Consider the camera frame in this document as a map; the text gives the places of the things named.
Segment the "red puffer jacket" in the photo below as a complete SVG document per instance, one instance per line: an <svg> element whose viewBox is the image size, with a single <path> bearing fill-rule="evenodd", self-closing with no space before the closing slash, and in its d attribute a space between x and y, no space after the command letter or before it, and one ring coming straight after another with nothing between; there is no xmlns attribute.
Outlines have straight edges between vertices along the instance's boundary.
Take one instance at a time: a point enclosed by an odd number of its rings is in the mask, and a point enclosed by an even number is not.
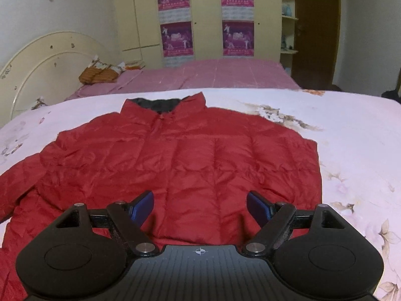
<svg viewBox="0 0 401 301"><path fill-rule="evenodd" d="M202 94L158 113L126 101L58 134L1 176L1 299L22 300L18 253L83 202L102 209L154 194L145 232L166 244L241 245L258 227L248 192L313 209L322 201L317 144L258 115L208 107Z"/></svg>

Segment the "white floral bed sheet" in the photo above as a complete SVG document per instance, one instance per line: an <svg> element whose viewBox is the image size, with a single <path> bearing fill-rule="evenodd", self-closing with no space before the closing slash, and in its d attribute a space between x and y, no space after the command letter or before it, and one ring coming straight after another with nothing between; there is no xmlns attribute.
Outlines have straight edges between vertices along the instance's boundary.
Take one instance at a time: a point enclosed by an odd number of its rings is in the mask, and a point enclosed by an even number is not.
<svg viewBox="0 0 401 301"><path fill-rule="evenodd" d="M317 144L322 201L381 253L379 300L400 299L400 105L368 95L279 89L206 89L100 95L27 111L1 129L1 176L58 134L119 112L126 101L167 113L202 94L208 107L258 115Z"/></svg>

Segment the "pink checked bed cover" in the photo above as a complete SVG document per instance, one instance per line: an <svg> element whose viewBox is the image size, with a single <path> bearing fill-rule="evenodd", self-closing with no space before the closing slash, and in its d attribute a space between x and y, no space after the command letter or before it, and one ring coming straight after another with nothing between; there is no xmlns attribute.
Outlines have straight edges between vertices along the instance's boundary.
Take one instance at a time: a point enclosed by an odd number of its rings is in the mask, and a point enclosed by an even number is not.
<svg viewBox="0 0 401 301"><path fill-rule="evenodd" d="M179 67L126 70L115 82L84 85L67 100L195 88L299 89L280 63L254 58L195 60Z"/></svg>

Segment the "orange striped folded cloth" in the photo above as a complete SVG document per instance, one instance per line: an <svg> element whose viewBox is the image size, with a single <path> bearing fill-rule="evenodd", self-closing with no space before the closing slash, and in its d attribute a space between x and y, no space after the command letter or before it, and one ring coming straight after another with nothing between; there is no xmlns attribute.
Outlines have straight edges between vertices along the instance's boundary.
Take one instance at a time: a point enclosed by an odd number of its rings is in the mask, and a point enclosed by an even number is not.
<svg viewBox="0 0 401 301"><path fill-rule="evenodd" d="M79 82L84 85L93 85L103 82L115 82L120 74L113 69L99 69L87 67L79 76Z"/></svg>

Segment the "cream round headboard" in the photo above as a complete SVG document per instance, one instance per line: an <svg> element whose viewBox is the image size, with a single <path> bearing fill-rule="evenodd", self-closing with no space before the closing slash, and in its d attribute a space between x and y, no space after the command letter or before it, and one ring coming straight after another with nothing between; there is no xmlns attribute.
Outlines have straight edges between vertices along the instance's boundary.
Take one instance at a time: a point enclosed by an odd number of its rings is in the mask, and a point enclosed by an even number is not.
<svg viewBox="0 0 401 301"><path fill-rule="evenodd" d="M116 63L106 47L74 31L50 33L26 45L1 70L1 126L41 103L63 102L81 87L79 76L95 56Z"/></svg>

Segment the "lower left purple poster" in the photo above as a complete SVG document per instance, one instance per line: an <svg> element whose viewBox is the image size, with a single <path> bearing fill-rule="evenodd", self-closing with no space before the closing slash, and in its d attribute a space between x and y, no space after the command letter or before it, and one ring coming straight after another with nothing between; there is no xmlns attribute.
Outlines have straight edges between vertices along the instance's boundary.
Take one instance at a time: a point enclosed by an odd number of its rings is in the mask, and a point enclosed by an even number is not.
<svg viewBox="0 0 401 301"><path fill-rule="evenodd" d="M164 57L192 56L194 54L191 22L160 25L160 31Z"/></svg>

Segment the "lower right purple poster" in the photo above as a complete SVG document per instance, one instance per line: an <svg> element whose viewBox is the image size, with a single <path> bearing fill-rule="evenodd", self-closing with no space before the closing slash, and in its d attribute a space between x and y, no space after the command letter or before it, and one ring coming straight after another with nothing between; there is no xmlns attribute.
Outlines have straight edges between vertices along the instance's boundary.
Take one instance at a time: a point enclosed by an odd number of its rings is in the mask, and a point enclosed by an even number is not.
<svg viewBox="0 0 401 301"><path fill-rule="evenodd" d="M223 55L238 57L254 56L254 22L224 20Z"/></svg>

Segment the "yellow wardrobe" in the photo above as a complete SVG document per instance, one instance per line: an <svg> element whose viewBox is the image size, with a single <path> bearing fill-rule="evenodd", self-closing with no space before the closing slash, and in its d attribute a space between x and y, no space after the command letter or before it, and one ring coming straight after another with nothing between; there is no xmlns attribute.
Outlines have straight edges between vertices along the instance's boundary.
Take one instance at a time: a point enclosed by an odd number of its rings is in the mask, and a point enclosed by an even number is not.
<svg viewBox="0 0 401 301"><path fill-rule="evenodd" d="M122 57L149 69L176 67L190 60L239 58L223 55L221 0L190 0L194 54L164 57L157 0L114 0ZM281 57L282 0L254 0L254 56Z"/></svg>

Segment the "brown wooden door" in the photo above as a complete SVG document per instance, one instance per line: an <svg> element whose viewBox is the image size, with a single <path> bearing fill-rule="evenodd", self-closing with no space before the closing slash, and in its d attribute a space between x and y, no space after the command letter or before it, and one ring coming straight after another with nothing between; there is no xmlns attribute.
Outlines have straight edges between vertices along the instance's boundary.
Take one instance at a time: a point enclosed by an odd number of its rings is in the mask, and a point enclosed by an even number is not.
<svg viewBox="0 0 401 301"><path fill-rule="evenodd" d="M307 90L336 90L341 0L295 0L295 14L292 78Z"/></svg>

